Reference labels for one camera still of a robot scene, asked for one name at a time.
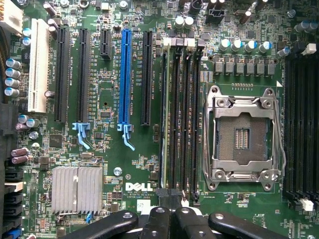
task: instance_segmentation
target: heatsink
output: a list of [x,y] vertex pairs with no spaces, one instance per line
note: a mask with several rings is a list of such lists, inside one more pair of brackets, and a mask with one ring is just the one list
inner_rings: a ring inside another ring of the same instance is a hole
[[95,214],[102,210],[102,168],[56,167],[52,173],[53,213]]
[[31,20],[28,112],[46,113],[50,33],[42,19]]
[[22,35],[23,12],[10,0],[0,0],[0,26],[9,32]]

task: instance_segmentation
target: blue pcie slot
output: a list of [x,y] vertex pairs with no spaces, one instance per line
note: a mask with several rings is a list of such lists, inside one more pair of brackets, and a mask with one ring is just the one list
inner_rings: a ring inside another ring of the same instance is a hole
[[122,31],[122,55],[121,55],[121,78],[120,78],[120,108],[118,119],[118,131],[122,131],[124,144],[135,150],[129,139],[131,138],[132,125],[130,124],[130,92],[131,92],[131,30]]

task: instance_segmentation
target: pcie slot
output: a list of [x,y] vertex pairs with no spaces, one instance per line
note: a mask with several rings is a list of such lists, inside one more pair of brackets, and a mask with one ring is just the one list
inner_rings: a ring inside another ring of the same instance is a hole
[[91,36],[86,28],[79,30],[79,64],[76,121],[88,121],[90,42]]
[[49,65],[48,25],[42,19],[31,20],[32,44],[30,47],[28,112],[45,113]]
[[143,36],[143,66],[142,66],[142,111],[141,125],[150,125],[152,96],[152,58],[153,34],[145,31]]
[[131,44],[132,32],[128,29],[124,29],[122,31],[120,107],[118,118],[118,131],[123,132],[122,138],[124,140],[124,144],[134,151],[134,146],[129,143],[132,131],[132,125],[130,124]]
[[70,32],[67,28],[58,29],[57,56],[55,66],[54,120],[66,123],[68,81],[69,81]]

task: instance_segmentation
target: black pcie slot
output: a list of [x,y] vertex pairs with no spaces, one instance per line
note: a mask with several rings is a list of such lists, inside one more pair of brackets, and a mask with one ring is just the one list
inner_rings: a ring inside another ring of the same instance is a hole
[[54,120],[66,123],[69,85],[70,32],[67,28],[62,27],[58,29],[57,35]]
[[76,121],[88,121],[89,70],[90,70],[90,33],[86,28],[79,30],[79,63]]
[[142,110],[141,125],[150,125],[151,96],[152,96],[152,58],[153,34],[144,32],[143,39],[143,67],[142,67]]

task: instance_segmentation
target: electrolytic capacitor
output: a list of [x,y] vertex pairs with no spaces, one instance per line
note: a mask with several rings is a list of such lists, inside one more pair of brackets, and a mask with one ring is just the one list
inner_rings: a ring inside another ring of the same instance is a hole
[[53,91],[46,91],[46,92],[44,92],[44,96],[47,98],[53,99],[55,96],[55,93]]
[[17,79],[20,77],[21,73],[13,68],[8,68],[5,71],[5,75]]
[[7,87],[4,90],[4,94],[6,96],[18,97],[20,95],[20,91],[11,87]]
[[13,87],[13,88],[18,88],[20,85],[20,81],[15,80],[13,78],[6,78],[4,83],[6,86]]
[[266,53],[271,48],[271,43],[269,41],[265,41],[263,44],[259,46],[259,51],[261,53]]
[[260,11],[266,4],[268,0],[258,0],[257,6],[255,7],[256,11]]
[[315,31],[318,28],[318,23],[315,21],[312,21],[311,23],[309,23],[309,27],[305,30],[306,33]]
[[12,150],[11,156],[12,157],[19,157],[19,156],[26,155],[27,153],[29,153],[29,150],[26,147],[23,147],[23,148],[18,148],[18,149]]
[[11,68],[14,68],[14,69],[19,69],[21,67],[21,63],[12,59],[12,58],[9,58],[5,61],[5,64],[6,66],[8,67],[11,67]]
[[290,53],[290,49],[287,46],[284,49],[281,49],[280,51],[277,52],[278,56],[280,57],[287,56],[289,55],[289,53]]
[[58,32],[54,26],[48,27],[48,31],[50,32],[50,34],[54,40],[56,40],[58,38]]
[[245,24],[250,17],[251,17],[251,12],[250,11],[246,11],[245,14],[242,15],[242,17],[239,20],[240,24]]
[[219,50],[221,51],[226,51],[227,48],[229,47],[230,42],[228,39],[222,39],[221,42],[218,45]]
[[233,44],[231,44],[231,50],[232,51],[238,51],[242,47],[241,40],[235,40]]
[[30,119],[30,116],[27,115],[19,115],[18,122],[19,123],[26,123],[28,119]]
[[257,47],[257,43],[255,41],[249,41],[247,44],[245,44],[244,49],[246,52],[252,52]]
[[184,24],[184,18],[182,16],[178,16],[175,19],[174,27],[177,29],[180,29],[183,27],[183,24]]
[[28,160],[28,156],[20,156],[20,157],[14,157],[12,158],[11,162],[13,164],[20,164],[20,163],[25,163]]
[[188,16],[187,18],[185,18],[184,27],[186,29],[191,29],[191,27],[193,26],[193,23],[194,23],[194,19],[191,16]]
[[309,25],[310,23],[308,21],[302,21],[301,23],[299,23],[298,25],[294,27],[294,30],[296,32],[302,32],[306,30],[309,27]]
[[40,123],[41,121],[38,119],[28,119],[25,124],[30,128],[37,128],[40,126]]
[[49,4],[48,2],[45,2],[43,4],[43,8],[46,10],[46,12],[50,15],[50,16],[56,16],[56,10],[54,10],[54,8],[51,6],[51,4]]
[[25,124],[22,124],[22,123],[17,123],[15,125],[15,130],[18,130],[18,131],[29,131],[30,130],[30,127],[26,126]]

